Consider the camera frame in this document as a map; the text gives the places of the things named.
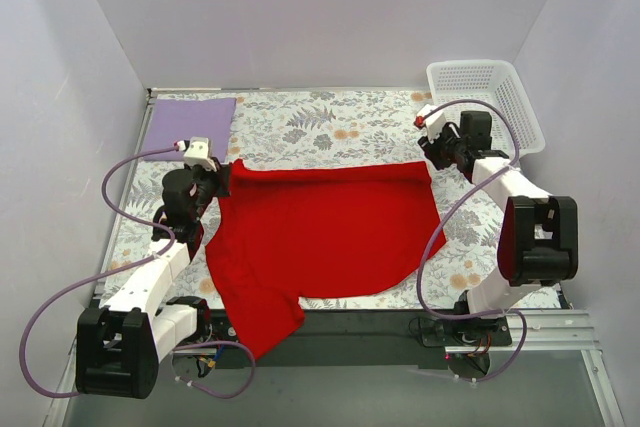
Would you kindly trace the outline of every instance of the robotic arm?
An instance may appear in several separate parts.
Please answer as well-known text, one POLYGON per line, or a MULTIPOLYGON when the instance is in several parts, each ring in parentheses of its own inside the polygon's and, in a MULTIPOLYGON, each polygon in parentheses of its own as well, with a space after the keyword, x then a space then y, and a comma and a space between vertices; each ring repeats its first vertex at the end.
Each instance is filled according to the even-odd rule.
MULTIPOLYGON (((425 121, 432 108, 422 109, 415 125, 427 131, 418 144, 436 169, 455 164, 467 180, 478 184, 509 163, 504 152, 491 149, 488 112, 462 112, 458 126, 447 122, 442 112, 425 121)), ((536 187, 519 169, 501 175, 484 190, 504 212, 498 268, 463 294, 464 313, 507 311, 530 292, 576 275, 578 218, 572 198, 536 187), (539 238, 536 227, 551 235, 539 238)))
POLYGON ((176 241, 158 257, 169 234, 154 228, 149 254, 101 308, 90 307, 78 319, 76 387, 80 392, 146 398, 160 361, 185 339, 206 336, 210 312, 204 299, 173 298, 160 309, 171 284, 196 255, 204 229, 200 222, 213 197, 229 195, 230 167, 210 157, 210 141, 194 137, 178 143, 184 168, 162 179, 161 206, 154 222, 170 227, 176 241))

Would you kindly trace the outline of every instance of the cable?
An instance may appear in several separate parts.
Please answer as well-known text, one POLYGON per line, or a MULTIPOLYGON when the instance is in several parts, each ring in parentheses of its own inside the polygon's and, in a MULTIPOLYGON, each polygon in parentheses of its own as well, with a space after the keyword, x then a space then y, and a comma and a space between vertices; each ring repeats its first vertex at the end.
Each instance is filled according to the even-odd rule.
MULTIPOLYGON (((438 235, 440 235, 440 232, 442 232, 442 229, 444 228, 445 224, 449 221, 449 219, 451 219, 453 214, 455 214, 455 212, 462 206, 462 204, 464 204, 471 196, 473 196, 476 192, 482 190, 484 187, 489 185, 491 182, 493 182, 495 179, 500 177, 502 174, 508 172, 520 160, 520 145, 518 144, 518 139, 516 138, 516 134, 513 131, 513 128, 511 127, 511 125, 507 121, 506 117, 502 114, 502 112, 500 112, 493 105, 491 105, 491 104, 489 104, 487 102, 484 102, 482 100, 476 100, 476 99, 452 100, 451 102, 446 102, 446 103, 444 103, 442 105, 439 105, 438 107, 433 109, 431 112, 429 112, 427 115, 425 115, 423 119, 426 120, 427 118, 429 118, 430 116, 434 115, 435 113, 437 113, 437 112, 439 112, 439 111, 441 111, 443 109, 446 109, 447 107, 451 107, 452 105, 456 105, 456 104, 478 104, 478 105, 482 105, 482 106, 488 108, 493 113, 495 113, 500 118, 500 120, 502 120, 502 122, 504 123, 504 125, 507 128, 507 131, 509 132, 509 136, 511 137, 511 141, 513 142, 514 155, 513 155, 513 159, 511 159, 509 164, 507 164, 505 167, 503 167, 502 169, 498 170, 496 173, 492 174, 491 176, 489 176, 488 178, 486 178, 485 180, 480 182, 478 185, 474 186, 469 192, 464 194, 460 198, 460 200, 458 200, 453 205, 453 207, 451 207, 451 209, 449 209, 449 211, 445 214, 445 216, 442 218, 442 220, 440 221, 440 223, 438 224, 436 229, 433 231, 433 234, 431 234, 431 237, 429 238, 429 242, 427 242, 427 246, 424 249, 424 253, 422 254, 422 258, 420 259, 420 265, 418 267, 418 277, 417 277, 417 281, 416 281, 416 291, 417 291, 417 294, 418 294, 418 300, 420 301, 420 305, 422 305, 422 308, 429 315, 431 315, 431 316, 433 316, 435 318, 438 318, 438 319, 442 319, 442 320, 468 320, 468 319, 477 319, 479 317, 484 317, 484 316, 487 316, 487 315, 497 315, 497 314, 504 315, 505 314, 505 311, 502 310, 502 309, 485 310, 483 312, 477 312, 475 314, 460 314, 460 315, 441 314, 441 313, 429 308, 429 306, 427 305, 427 302, 425 301, 424 296, 422 294, 422 277, 424 275, 424 268, 425 268, 425 265, 426 265, 427 258, 429 257, 429 254, 431 253, 431 250, 433 249, 433 244, 435 243, 436 239, 438 238, 438 235)), ((469 378, 465 378, 465 377, 460 377, 460 379, 465 380, 467 382, 472 382, 472 383, 484 382, 484 381, 487 381, 487 380, 491 380, 494 377, 497 377, 498 375, 500 375, 505 370, 507 370, 509 368, 509 366, 516 360, 516 357, 518 356, 518 354, 522 350, 522 347, 524 346, 524 342, 525 342, 526 337, 527 337, 527 319, 522 314, 522 312, 520 312, 520 310, 511 309, 511 312, 513 312, 514 314, 518 315, 520 317, 520 320, 522 321, 522 338, 518 342, 518 345, 516 346, 515 350, 513 351, 513 354, 511 355, 511 357, 509 357, 509 359, 503 365, 501 365, 495 372, 492 372, 491 374, 488 374, 485 377, 482 377, 480 379, 475 379, 475 378, 469 379, 469 378)), ((431 375, 431 376, 435 376, 435 377, 444 377, 443 375, 436 374, 436 373, 428 373, 428 372, 422 372, 422 371, 420 371, 418 373, 423 374, 423 375, 431 375)))
MULTIPOLYGON (((156 252, 154 255, 150 255, 149 257, 145 257, 144 259, 140 259, 140 260, 138 260, 136 262, 133 262, 131 264, 128 264, 128 265, 126 265, 124 267, 120 267, 118 269, 114 269, 114 270, 107 271, 107 272, 104 272, 104 273, 96 274, 96 275, 93 275, 91 277, 87 277, 86 279, 83 279, 83 280, 80 280, 78 282, 75 282, 74 284, 71 284, 68 287, 65 287, 64 289, 60 290, 59 292, 57 292, 56 294, 51 296, 40 307, 38 307, 38 309, 35 311, 35 313, 29 319, 29 322, 27 322, 27 325, 24 328, 24 332, 22 333, 22 337, 20 339, 20 347, 19 347, 19 362, 20 362, 20 370, 22 371, 22 375, 24 376, 24 379, 26 380, 27 384, 29 384, 29 386, 34 391, 39 393, 40 395, 43 395, 45 397, 49 397, 49 398, 52 398, 52 399, 68 399, 68 398, 72 398, 72 397, 76 397, 76 396, 80 395, 80 392, 53 392, 53 391, 47 390, 47 389, 45 389, 44 387, 42 387, 40 384, 38 384, 36 382, 36 380, 31 375, 31 372, 29 371, 29 366, 27 365, 27 354, 26 354, 26 352, 27 352, 27 342, 29 340, 29 335, 31 334, 31 330, 33 329, 33 326, 38 321, 38 319, 40 318, 42 313, 45 310, 47 310, 49 308, 49 306, 51 304, 53 304, 56 300, 58 300, 63 295, 71 292, 72 290, 75 290, 75 289, 77 289, 79 287, 82 287, 83 285, 90 284, 90 283, 95 282, 97 280, 104 279, 105 277, 110 277, 112 275, 116 275, 116 274, 119 274, 121 272, 125 272, 127 270, 134 269, 136 267, 140 267, 141 265, 144 265, 147 262, 151 262, 152 260, 154 260, 156 258, 156 256, 163 255, 165 252, 167 252, 173 246, 176 238, 175 238, 175 234, 173 233, 173 231, 169 227, 167 227, 167 226, 165 226, 163 224, 157 223, 157 222, 150 222, 148 220, 140 219, 140 218, 135 217, 135 216, 133 216, 131 214, 128 214, 124 210, 120 209, 117 205, 115 205, 111 201, 111 199, 109 199, 109 196, 107 194, 107 185, 109 183, 109 180, 113 176, 113 174, 118 169, 120 169, 122 166, 128 164, 129 162, 132 162, 134 160, 137 160, 137 159, 140 159, 142 157, 149 156, 149 155, 164 154, 166 152, 173 152, 175 150, 178 150, 178 148, 174 146, 174 147, 166 148, 166 149, 158 149, 158 150, 152 150, 152 151, 147 151, 147 152, 140 152, 139 154, 133 155, 131 157, 128 157, 128 158, 118 162, 104 176, 104 179, 102 181, 101 191, 102 191, 102 198, 104 199, 105 203, 113 211, 115 211, 117 214, 120 214, 123 217, 125 217, 125 218, 127 218, 129 220, 132 220, 133 222, 137 222, 139 224, 147 225, 149 227, 159 228, 159 229, 162 229, 162 230, 166 231, 169 234, 169 243, 166 246, 164 246, 162 249, 160 249, 158 252, 156 252)), ((237 343, 237 342, 214 341, 214 342, 205 342, 205 343, 202 343, 202 344, 192 344, 192 345, 187 345, 187 346, 183 346, 183 347, 176 347, 174 350, 182 350, 182 349, 187 349, 187 348, 198 348, 198 347, 211 347, 211 346, 216 346, 216 345, 220 345, 220 346, 233 345, 235 347, 239 347, 239 348, 243 349, 247 353, 247 356, 249 357, 249 360, 251 361, 251 374, 249 375, 249 379, 247 380, 247 382, 237 392, 234 392, 232 394, 218 394, 218 393, 216 393, 214 391, 210 391, 206 387, 198 386, 197 384, 193 384, 193 385, 196 388, 198 388, 199 390, 202 390, 203 392, 208 393, 209 395, 212 395, 214 397, 221 398, 221 399, 230 399, 230 398, 236 397, 237 395, 240 395, 242 392, 244 392, 247 389, 247 387, 249 386, 249 384, 251 383, 251 381, 253 380, 253 375, 254 375, 255 365, 256 365, 255 364, 255 358, 253 357, 253 354, 251 353, 251 351, 246 346, 244 346, 244 345, 242 345, 240 343, 237 343)))
POLYGON ((181 345, 179 347, 176 347, 173 350, 179 351, 179 350, 185 350, 185 349, 201 349, 204 347, 216 347, 216 346, 220 346, 220 349, 224 346, 238 347, 244 350, 245 354, 247 354, 247 357, 249 358, 249 362, 251 362, 251 372, 249 373, 249 377, 247 377, 247 380, 245 381, 245 383, 242 384, 242 386, 238 390, 236 390, 235 392, 232 392, 231 394, 221 394, 220 392, 216 392, 215 390, 212 390, 202 384, 193 382, 192 380, 189 380, 188 378, 183 377, 181 375, 177 375, 176 380, 181 380, 182 382, 187 384, 189 387, 195 387, 196 389, 200 390, 201 392, 204 392, 205 394, 210 395, 211 397, 215 397, 217 399, 233 399, 234 397, 237 397, 238 395, 243 393, 245 390, 247 390, 256 372, 256 359, 253 356, 253 353, 251 352, 251 350, 249 350, 247 346, 239 342, 232 342, 230 340, 214 340, 212 342, 203 342, 202 344, 181 345))

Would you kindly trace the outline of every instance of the basket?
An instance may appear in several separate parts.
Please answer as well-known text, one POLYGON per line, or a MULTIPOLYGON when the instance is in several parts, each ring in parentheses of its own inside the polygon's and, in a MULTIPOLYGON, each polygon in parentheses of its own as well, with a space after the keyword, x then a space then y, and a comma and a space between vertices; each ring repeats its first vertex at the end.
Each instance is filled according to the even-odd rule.
MULTIPOLYGON (((456 60, 435 62, 427 67, 427 78, 435 105, 450 100, 484 100, 507 118, 520 144, 520 156, 540 152, 545 142, 540 124, 516 69, 503 60, 456 60)), ((476 104, 459 104, 445 109, 448 121, 458 123, 463 110, 484 110, 476 104)), ((513 143, 502 121, 492 114, 493 149, 513 152, 513 143)))

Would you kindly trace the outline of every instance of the purple mat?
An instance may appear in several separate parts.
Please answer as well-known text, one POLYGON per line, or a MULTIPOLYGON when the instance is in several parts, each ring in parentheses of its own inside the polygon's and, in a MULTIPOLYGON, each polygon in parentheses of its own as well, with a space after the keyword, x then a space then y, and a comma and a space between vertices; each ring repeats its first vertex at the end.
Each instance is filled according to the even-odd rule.
MULTIPOLYGON (((178 140, 207 137, 213 143, 213 155, 220 162, 227 156, 231 119, 236 99, 158 100, 153 107, 142 150, 170 147, 178 140)), ((182 160, 182 152, 145 157, 145 160, 182 160)))

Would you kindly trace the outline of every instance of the red fabric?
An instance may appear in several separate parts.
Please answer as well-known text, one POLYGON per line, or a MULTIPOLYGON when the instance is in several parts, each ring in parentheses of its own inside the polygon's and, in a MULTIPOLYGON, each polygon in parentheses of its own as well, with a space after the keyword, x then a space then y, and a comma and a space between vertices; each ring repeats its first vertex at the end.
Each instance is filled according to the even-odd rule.
POLYGON ((402 281, 440 221, 424 162, 265 172, 238 160, 230 184, 207 263, 256 357, 302 325, 298 297, 369 295, 402 281))

